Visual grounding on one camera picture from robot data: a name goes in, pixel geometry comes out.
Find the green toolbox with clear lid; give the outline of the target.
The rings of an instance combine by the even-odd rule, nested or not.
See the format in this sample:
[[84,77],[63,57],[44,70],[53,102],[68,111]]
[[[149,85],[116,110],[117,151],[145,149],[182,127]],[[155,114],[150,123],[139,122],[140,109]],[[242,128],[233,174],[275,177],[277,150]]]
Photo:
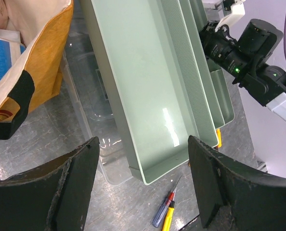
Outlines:
[[201,0],[77,0],[62,72],[99,170],[149,185],[188,161],[188,137],[214,147],[234,119],[222,69],[208,63]]

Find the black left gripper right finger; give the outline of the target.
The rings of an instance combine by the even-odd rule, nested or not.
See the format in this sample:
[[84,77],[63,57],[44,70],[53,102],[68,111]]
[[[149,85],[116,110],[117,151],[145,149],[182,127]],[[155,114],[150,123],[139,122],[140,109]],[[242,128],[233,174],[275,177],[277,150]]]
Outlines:
[[286,231],[286,178],[233,160],[194,136],[188,154],[203,229]]

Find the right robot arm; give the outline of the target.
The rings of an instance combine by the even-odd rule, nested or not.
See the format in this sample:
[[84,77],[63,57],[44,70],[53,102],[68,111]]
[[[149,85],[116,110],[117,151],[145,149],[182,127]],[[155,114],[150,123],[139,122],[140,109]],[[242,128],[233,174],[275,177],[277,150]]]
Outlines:
[[[236,40],[229,27],[207,23],[199,33],[205,56],[234,77],[262,106],[286,121],[286,71],[266,64],[283,38],[272,24],[252,19]],[[188,139],[199,215],[207,231],[286,231],[286,179],[233,160],[195,136]]]

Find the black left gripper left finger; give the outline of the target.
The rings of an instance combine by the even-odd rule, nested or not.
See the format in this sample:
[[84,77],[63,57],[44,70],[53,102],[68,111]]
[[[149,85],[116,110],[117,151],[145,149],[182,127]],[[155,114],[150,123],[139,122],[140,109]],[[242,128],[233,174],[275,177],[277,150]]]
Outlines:
[[43,165],[0,180],[0,231],[82,231],[100,146],[94,137]]

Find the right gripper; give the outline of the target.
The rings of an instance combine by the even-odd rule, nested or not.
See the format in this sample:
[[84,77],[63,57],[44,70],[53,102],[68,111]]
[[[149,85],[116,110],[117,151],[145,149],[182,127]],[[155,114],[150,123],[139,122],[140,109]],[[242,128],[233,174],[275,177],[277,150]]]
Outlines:
[[251,19],[238,40],[230,36],[228,25],[216,29],[210,21],[199,32],[205,56],[238,81],[247,74],[257,78],[257,70],[266,63],[284,34],[272,24]]

